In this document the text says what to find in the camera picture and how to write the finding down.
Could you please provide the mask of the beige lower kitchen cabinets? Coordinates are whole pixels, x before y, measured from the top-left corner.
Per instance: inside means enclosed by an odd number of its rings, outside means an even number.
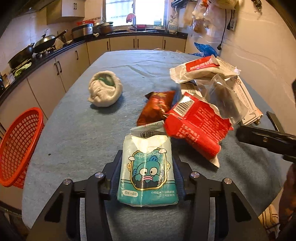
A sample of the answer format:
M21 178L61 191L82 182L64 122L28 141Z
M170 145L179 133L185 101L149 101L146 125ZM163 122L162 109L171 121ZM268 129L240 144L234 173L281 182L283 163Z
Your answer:
M33 72L34 79L22 81L28 96L18 94L10 107L1 105L4 128L29 109L30 99L46 118L23 189L22 213L27 225L64 179L84 180L113 160L136 125L145 95L177 89L169 69L191 59L188 54L165 50L111 51L80 71L80 54L68 53L67 61L48 61ZM104 70L121 80L123 93L110 107L97 108L88 101L88 85L95 73Z

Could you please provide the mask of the white printed paper box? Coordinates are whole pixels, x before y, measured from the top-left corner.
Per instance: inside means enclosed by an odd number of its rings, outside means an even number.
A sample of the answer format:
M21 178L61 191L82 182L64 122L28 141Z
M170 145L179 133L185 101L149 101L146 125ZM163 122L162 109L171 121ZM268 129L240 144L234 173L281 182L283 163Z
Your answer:
M239 76L226 78L225 81L228 86L237 94L238 98L243 102L243 104L247 107L247 114L239 123L242 125L251 125L252 123L258 125L260 119L263 116L263 113L256 107L254 100L249 94L243 81L240 79ZM180 85L180 88L182 94L188 92L189 94L197 97L199 100L207 102L201 95L201 92L199 92L195 80L182 83ZM216 106L210 104L210 107L213 108L216 113L220 114Z

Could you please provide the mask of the dark cooking pot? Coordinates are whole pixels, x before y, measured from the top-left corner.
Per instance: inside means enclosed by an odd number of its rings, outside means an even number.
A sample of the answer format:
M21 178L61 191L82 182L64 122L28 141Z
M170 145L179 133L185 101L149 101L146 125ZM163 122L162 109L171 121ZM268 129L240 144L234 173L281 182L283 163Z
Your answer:
M96 23L93 26L93 34L107 35L113 33L113 22Z

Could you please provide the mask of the black chair back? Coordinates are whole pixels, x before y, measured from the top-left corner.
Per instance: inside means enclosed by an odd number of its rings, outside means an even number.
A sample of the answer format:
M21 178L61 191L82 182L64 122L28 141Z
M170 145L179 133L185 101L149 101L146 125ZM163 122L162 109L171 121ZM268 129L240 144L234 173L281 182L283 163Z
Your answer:
M269 118L269 120L271 121L271 123L273 124L273 127L275 128L276 131L278 131L280 133L285 133L283 126L281 125L279 119L277 118L277 116L274 113L267 111L266 115Z

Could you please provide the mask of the black wok with lid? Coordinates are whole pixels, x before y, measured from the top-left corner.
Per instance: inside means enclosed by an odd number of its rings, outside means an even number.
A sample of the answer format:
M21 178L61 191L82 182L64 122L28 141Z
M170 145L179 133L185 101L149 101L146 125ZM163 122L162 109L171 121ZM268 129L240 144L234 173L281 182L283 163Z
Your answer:
M39 41L37 41L34 44L34 47L33 47L34 53L38 54L38 53L45 51L46 49L51 48L55 44L55 41L67 32L68 32L68 30L66 29L62 33L60 33L56 36L55 35L48 35L47 36L46 34L44 34L42 36L42 39L40 39Z

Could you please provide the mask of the hanging plastic bags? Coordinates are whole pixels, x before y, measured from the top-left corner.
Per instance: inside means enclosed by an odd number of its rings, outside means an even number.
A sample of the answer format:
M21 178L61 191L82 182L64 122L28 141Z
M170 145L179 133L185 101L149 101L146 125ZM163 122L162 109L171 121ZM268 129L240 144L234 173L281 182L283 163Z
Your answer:
M208 35L212 31L234 31L238 10L239 1L188 1L180 13L180 26Z

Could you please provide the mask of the red torn snack bag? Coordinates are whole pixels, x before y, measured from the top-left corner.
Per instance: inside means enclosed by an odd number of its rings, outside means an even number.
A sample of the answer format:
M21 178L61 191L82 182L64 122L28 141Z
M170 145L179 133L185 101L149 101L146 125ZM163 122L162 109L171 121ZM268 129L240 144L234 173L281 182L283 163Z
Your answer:
M220 142L233 126L229 118L222 118L212 106L185 92L180 101L168 111L165 120L168 136L185 140L217 168Z

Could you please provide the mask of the kitchen window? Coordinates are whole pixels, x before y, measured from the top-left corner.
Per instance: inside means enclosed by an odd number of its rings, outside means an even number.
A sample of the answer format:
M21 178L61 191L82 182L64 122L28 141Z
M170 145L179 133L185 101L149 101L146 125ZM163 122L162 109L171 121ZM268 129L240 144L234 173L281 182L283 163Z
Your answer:
M168 1L104 1L104 17L114 26L162 26L167 17Z

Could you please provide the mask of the dark red snack bag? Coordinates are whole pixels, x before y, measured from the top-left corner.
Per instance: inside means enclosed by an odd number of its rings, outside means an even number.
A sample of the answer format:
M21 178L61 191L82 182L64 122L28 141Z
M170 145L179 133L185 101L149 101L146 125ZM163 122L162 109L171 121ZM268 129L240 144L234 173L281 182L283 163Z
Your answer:
M147 103L137 119L137 126L164 120L165 114L171 109L174 96L175 90L146 94Z

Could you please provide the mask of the black frying pan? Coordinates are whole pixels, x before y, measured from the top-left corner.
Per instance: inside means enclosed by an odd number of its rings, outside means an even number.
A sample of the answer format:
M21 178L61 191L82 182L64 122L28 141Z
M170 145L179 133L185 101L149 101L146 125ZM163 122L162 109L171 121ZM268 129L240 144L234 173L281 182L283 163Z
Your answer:
M29 44L27 47L22 49L20 52L18 52L15 56L13 56L10 61L8 61L8 64L11 69L16 69L19 65L21 65L24 61L31 59L33 53L34 53L34 43Z

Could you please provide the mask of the clear plastic cup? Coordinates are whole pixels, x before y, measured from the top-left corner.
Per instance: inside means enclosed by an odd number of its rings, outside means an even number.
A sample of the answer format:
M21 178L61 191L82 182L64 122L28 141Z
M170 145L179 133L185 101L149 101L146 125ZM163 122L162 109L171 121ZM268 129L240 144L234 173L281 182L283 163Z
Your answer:
M216 74L211 80L196 79L195 82L203 98L217 107L222 118L229 118L233 126L246 116L247 107L221 75Z

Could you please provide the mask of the upper wall cabinet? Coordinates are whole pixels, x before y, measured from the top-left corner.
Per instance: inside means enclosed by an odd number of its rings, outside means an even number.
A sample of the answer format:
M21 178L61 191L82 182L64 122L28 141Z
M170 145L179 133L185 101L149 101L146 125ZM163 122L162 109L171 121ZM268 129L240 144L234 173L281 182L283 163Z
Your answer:
M47 24L73 22L85 17L84 0L59 0L46 6Z

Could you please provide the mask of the teal cartoon tissue pack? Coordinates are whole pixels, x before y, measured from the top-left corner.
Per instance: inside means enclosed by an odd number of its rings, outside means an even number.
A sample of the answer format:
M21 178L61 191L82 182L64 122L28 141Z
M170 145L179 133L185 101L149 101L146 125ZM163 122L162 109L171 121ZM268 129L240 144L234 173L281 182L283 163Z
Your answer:
M125 136L117 199L135 207L157 207L179 201L171 139L164 121L132 128Z

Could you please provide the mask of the white cloth bundle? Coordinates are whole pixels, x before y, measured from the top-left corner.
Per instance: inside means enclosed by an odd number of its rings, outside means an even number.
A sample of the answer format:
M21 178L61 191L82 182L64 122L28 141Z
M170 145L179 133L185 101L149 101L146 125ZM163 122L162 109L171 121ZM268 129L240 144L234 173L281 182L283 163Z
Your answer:
M112 71L100 71L91 78L88 90L88 101L98 108L106 108L117 102L123 85Z

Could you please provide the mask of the red plastic mesh basket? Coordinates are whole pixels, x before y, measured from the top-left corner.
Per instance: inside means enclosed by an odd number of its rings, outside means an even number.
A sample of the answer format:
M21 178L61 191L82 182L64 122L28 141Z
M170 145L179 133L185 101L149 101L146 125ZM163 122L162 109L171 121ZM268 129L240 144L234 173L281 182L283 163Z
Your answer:
M1 185L23 188L43 128L44 116L39 108L30 108L13 121L1 141Z

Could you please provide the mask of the steel rice cooker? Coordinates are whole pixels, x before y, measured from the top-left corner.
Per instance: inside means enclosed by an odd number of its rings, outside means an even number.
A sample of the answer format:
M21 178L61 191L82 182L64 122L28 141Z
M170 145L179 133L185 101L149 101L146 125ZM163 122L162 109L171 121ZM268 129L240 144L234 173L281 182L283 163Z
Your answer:
M71 30L73 40L81 39L93 34L93 23L82 24Z

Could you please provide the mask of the white bag with red label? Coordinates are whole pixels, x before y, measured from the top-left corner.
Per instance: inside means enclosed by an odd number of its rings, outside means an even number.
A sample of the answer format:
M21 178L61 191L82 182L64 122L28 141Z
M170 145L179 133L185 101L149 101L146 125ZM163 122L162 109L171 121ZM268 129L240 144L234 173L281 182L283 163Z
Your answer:
M226 78L239 75L240 69L214 55L196 59L170 69L170 77L181 84L194 79L212 78L220 74Z

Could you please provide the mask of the blue plastic bag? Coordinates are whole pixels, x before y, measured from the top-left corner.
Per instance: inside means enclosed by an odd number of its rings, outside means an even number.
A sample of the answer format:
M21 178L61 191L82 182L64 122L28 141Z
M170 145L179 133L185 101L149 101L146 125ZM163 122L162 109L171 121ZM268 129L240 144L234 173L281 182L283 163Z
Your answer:
M218 56L218 53L210 45L200 44L200 43L195 42L194 46L198 50L197 53L192 54L194 56L198 56L198 57L207 57L207 56L211 56L211 55L214 55L215 57Z

